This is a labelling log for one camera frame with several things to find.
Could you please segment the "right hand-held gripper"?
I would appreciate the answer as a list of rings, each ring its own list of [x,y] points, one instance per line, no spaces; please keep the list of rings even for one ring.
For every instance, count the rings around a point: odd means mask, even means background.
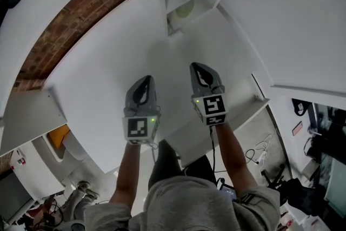
[[[206,126],[215,126],[225,122],[227,110],[224,104],[225,87],[219,74],[209,66],[193,62],[190,76],[194,109]]]

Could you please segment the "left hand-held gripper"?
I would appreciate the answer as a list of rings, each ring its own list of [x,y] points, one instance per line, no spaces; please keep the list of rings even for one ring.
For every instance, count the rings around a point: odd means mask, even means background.
[[[142,77],[127,91],[123,112],[122,124],[126,141],[132,145],[153,145],[161,111],[157,105],[152,76]]]

